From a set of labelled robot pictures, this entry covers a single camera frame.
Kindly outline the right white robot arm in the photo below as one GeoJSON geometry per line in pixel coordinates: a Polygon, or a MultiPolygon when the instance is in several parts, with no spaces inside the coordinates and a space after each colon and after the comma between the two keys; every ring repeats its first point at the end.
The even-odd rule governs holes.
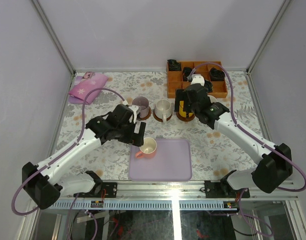
{"type": "Polygon", "coordinates": [[[201,123],[237,144],[257,165],[225,175],[221,179],[221,193],[232,197],[238,190],[251,187],[272,193],[293,173],[290,148],[284,143],[276,145],[238,124],[230,110],[220,102],[211,102],[207,93],[207,89],[199,83],[176,90],[175,111],[182,109],[193,113],[201,123]]]}

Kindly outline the pink mug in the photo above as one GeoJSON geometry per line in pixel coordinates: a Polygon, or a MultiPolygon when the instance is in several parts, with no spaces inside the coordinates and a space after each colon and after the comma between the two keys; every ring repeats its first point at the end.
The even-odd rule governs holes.
{"type": "Polygon", "coordinates": [[[139,152],[135,154],[135,158],[152,159],[156,155],[156,152],[157,142],[151,137],[145,137],[144,144],[139,148],[139,152]]]}

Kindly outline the yellow glass cup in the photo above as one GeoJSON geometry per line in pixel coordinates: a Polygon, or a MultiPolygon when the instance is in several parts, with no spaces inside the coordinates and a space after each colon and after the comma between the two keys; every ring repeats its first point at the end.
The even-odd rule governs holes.
{"type": "Polygon", "coordinates": [[[188,118],[188,117],[190,117],[193,113],[192,112],[190,112],[190,113],[187,113],[187,112],[185,112],[184,110],[183,110],[183,105],[184,105],[184,102],[183,101],[180,101],[179,102],[179,113],[180,113],[180,115],[181,116],[183,116],[183,117],[185,117],[185,118],[188,118]]]}

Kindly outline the cream white mug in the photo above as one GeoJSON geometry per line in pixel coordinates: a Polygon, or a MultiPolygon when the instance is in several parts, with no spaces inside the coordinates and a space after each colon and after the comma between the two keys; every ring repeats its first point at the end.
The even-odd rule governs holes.
{"type": "Polygon", "coordinates": [[[154,112],[157,117],[163,119],[163,123],[165,123],[166,118],[172,115],[172,104],[166,99],[161,99],[156,102],[154,112]]]}

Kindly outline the light blue mug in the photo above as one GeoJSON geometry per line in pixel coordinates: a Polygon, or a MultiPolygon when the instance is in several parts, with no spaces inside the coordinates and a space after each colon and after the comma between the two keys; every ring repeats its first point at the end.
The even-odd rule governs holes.
{"type": "Polygon", "coordinates": [[[208,95],[209,99],[210,99],[210,102],[213,104],[213,103],[216,103],[217,102],[217,99],[212,96],[212,95],[208,95]]]}

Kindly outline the purple mug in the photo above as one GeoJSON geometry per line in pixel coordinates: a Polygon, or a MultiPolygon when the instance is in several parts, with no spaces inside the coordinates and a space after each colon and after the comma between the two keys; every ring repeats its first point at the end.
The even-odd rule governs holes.
{"type": "Polygon", "coordinates": [[[139,107],[138,118],[145,118],[149,115],[149,101],[143,96],[136,97],[133,102],[133,105],[139,107]]]}

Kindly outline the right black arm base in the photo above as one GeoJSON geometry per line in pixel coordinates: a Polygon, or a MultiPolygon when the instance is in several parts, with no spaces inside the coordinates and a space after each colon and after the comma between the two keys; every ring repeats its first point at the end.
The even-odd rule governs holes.
{"type": "Polygon", "coordinates": [[[208,199],[228,199],[237,198],[242,193],[242,189],[233,189],[227,182],[227,176],[220,180],[205,180],[201,191],[208,199]]]}

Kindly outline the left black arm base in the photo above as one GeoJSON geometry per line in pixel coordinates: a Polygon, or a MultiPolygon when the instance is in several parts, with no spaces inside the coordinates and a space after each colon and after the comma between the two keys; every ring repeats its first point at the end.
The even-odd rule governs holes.
{"type": "Polygon", "coordinates": [[[96,183],[93,189],[85,194],[86,198],[116,198],[118,183],[102,182],[96,183]]]}

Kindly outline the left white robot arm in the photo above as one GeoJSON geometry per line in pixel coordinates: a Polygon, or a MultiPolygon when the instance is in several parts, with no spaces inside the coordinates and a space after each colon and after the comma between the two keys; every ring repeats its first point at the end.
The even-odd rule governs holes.
{"type": "Polygon", "coordinates": [[[67,178],[63,178],[63,175],[79,159],[108,141],[117,140],[142,146],[146,124],[142,122],[139,131],[135,132],[139,112],[137,105],[119,104],[113,111],[92,118],[81,135],[57,153],[37,165],[28,162],[22,167],[23,189],[42,210],[53,205],[62,196],[101,195],[102,180],[95,172],[88,170],[67,178]]]}

